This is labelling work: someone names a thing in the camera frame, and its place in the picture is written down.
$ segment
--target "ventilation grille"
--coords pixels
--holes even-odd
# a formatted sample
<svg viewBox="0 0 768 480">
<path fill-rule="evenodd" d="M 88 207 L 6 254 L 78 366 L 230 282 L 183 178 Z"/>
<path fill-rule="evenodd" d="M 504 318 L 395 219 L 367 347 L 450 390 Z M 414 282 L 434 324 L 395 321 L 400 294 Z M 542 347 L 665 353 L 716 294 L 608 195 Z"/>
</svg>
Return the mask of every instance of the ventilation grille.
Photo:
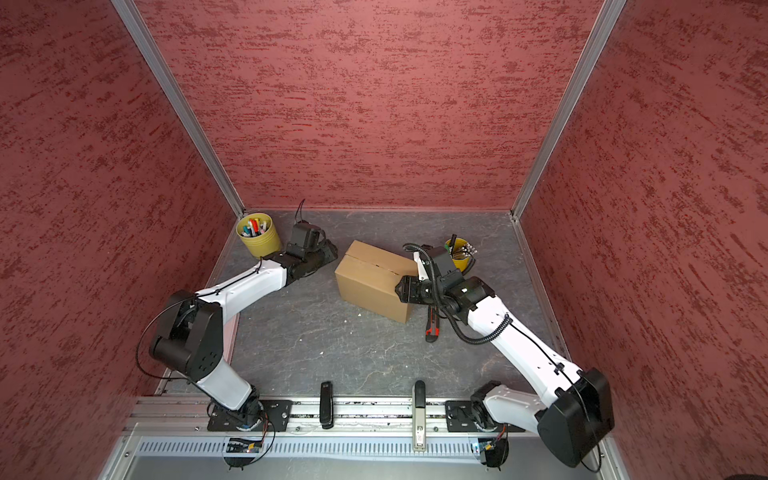
<svg viewBox="0 0 768 480">
<path fill-rule="evenodd" d="M 143 437 L 136 456 L 169 457 L 221 457 L 226 438 L 199 437 Z M 441 461 L 476 462 L 472 442 L 477 439 L 427 438 L 427 451 L 414 452 L 410 438 L 387 437 L 277 437 L 269 452 L 274 458 L 357 458 L 357 459 L 415 459 L 431 458 Z M 253 456 L 254 454 L 227 454 L 227 456 Z"/>
</svg>

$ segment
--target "gray marble surface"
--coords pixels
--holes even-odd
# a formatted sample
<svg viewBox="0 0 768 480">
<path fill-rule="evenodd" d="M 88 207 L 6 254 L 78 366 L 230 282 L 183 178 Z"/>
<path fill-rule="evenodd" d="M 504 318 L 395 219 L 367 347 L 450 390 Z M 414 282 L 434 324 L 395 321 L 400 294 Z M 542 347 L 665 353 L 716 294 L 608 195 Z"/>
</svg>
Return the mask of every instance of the gray marble surface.
<svg viewBox="0 0 768 480">
<path fill-rule="evenodd" d="M 285 242 L 293 212 L 267 212 Z M 335 395 L 409 396 L 422 379 L 429 396 L 469 396 L 489 380 L 532 392 L 530 385 L 492 344 L 463 343 L 442 321 L 440 338 L 424 340 L 426 307 L 415 306 L 407 324 L 347 303 L 334 270 L 354 240 L 406 256 L 406 242 L 440 244 L 452 233 L 478 254 L 479 276 L 539 338 L 552 344 L 507 214 L 307 211 L 339 248 L 339 260 L 314 275 L 271 293 L 240 314 L 232 367 L 262 395 L 319 395 L 333 382 Z M 226 258 L 225 280 L 257 262 L 242 243 Z M 478 336 L 467 326 L 464 331 Z M 188 392 L 173 381 L 171 392 Z"/>
</svg>

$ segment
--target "gray floor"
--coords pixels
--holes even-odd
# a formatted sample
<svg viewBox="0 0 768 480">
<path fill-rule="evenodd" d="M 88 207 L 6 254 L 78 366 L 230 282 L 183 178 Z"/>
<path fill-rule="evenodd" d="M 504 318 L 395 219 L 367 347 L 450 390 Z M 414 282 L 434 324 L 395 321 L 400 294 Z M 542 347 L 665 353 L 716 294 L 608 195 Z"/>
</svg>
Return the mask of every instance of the gray floor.
<svg viewBox="0 0 768 480">
<path fill-rule="evenodd" d="M 293 212 L 270 215 L 285 242 Z M 429 396 L 466 397 L 493 379 L 532 392 L 492 344 L 467 345 L 446 321 L 439 340 L 426 343 L 426 307 L 417 306 L 405 325 L 394 322 L 341 300 L 334 276 L 353 240 L 405 256 L 406 242 L 438 245 L 457 233 L 478 250 L 472 275 L 482 278 L 528 328 L 552 345 L 507 214 L 307 211 L 304 218 L 326 231 L 339 248 L 339 260 L 241 313 L 232 366 L 263 395 L 319 395 L 326 380 L 333 381 L 335 395 L 409 396 L 417 379 L 426 382 Z M 255 262 L 237 243 L 220 280 Z M 464 330 L 476 336 L 468 327 Z M 192 391 L 184 381 L 167 389 Z"/>
<path fill-rule="evenodd" d="M 139 457 L 128 474 L 141 480 L 214 480 L 215 478 L 313 478 L 315 480 L 355 478 L 375 480 L 496 480 L 518 478 L 528 480 L 588 480 L 597 478 L 584 467 L 568 468 L 551 456 L 539 439 L 516 439 L 502 470 L 476 465 L 438 462 L 365 462 L 329 458 L 269 458 L 248 465 L 243 471 L 228 471 L 221 458 Z"/>
</svg>

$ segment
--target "yellow cup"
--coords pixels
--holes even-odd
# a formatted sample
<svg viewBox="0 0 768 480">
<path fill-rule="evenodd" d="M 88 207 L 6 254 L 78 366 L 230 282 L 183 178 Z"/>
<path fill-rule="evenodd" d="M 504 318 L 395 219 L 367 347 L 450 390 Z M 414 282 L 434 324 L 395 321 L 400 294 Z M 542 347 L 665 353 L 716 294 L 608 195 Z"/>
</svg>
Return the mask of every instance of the yellow cup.
<svg viewBox="0 0 768 480">
<path fill-rule="evenodd" d="M 266 222 L 266 232 L 258 237 L 243 237 L 243 227 L 249 225 L 248 220 L 252 218 L 259 223 Z M 237 222 L 237 236 L 248 247 L 250 254 L 256 258 L 266 257 L 283 248 L 280 237 L 277 235 L 277 228 L 272 223 L 272 217 L 267 214 L 251 214 Z"/>
<path fill-rule="evenodd" d="M 445 242 L 445 247 L 447 248 L 449 243 L 451 243 L 451 240 L 447 240 Z M 460 250 L 464 245 L 469 243 L 467 240 L 464 240 L 463 238 L 457 238 L 456 243 L 453 245 L 453 250 Z M 469 260 L 471 257 L 467 255 L 466 253 L 454 253 L 453 256 L 453 264 L 456 265 L 456 268 L 458 268 L 461 271 L 464 271 L 464 269 L 469 265 Z"/>
</svg>

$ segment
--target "red textured wall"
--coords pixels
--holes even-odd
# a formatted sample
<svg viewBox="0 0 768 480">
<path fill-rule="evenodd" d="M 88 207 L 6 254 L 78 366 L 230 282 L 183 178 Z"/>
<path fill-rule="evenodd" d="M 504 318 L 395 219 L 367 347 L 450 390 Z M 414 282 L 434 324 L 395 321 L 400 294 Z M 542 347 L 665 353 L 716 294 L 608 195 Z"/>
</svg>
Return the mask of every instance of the red textured wall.
<svg viewBox="0 0 768 480">
<path fill-rule="evenodd" d="M 634 0 L 523 226 L 633 479 L 768 474 L 768 4 Z"/>
<path fill-rule="evenodd" d="M 250 208 L 509 208 L 601 3 L 137 0 Z"/>
<path fill-rule="evenodd" d="M 93 478 L 233 214 L 109 1 L 4 2 L 0 84 L 0 478 Z"/>
</svg>

